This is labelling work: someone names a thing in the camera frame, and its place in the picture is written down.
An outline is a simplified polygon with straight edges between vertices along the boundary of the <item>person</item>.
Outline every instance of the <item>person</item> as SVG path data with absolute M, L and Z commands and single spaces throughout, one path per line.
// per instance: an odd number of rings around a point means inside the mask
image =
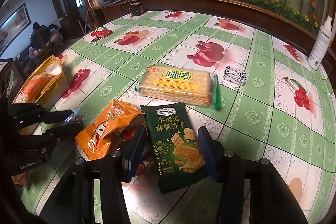
M 40 37 L 35 35 L 36 33 L 39 33 L 39 36 L 43 39 L 44 44 L 47 44 L 47 42 L 50 39 L 50 30 L 46 26 L 40 26 L 37 22 L 33 23 L 33 32 L 30 36 L 30 48 L 28 50 L 29 57 L 35 58 L 36 54 L 35 51 L 37 51 L 37 54 L 40 49 L 42 49 L 42 44 L 40 43 Z

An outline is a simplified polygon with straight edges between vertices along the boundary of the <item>plastic bag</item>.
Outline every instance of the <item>plastic bag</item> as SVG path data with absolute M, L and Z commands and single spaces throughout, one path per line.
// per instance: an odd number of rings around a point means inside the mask
M 120 133 L 139 114 L 143 113 L 130 103 L 113 100 L 75 139 L 90 160 L 101 159 L 118 148 Z

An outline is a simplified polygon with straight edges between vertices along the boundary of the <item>orange flower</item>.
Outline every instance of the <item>orange flower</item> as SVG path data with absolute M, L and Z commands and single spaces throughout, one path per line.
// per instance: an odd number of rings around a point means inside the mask
M 312 6 L 313 8 L 317 7 L 317 3 L 315 0 L 310 0 L 310 6 Z

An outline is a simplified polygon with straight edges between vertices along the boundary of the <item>small butter packet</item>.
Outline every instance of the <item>small butter packet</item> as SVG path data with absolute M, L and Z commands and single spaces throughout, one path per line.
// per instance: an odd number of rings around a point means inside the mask
M 246 72 L 235 69 L 231 66 L 226 66 L 223 78 L 224 80 L 230 81 L 237 85 L 243 85 L 246 81 Z

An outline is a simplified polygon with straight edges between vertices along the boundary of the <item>door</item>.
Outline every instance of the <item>door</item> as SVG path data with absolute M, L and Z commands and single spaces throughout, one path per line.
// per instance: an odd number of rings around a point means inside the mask
M 63 0 L 63 4 L 67 17 L 71 22 L 73 32 L 76 34 L 76 37 L 82 37 L 84 35 L 82 28 L 84 29 L 85 22 L 78 12 L 76 0 Z
M 62 27 L 63 40 L 76 38 L 77 35 L 72 27 L 70 17 L 67 15 L 63 0 L 52 0 L 55 11 L 58 17 L 58 21 Z

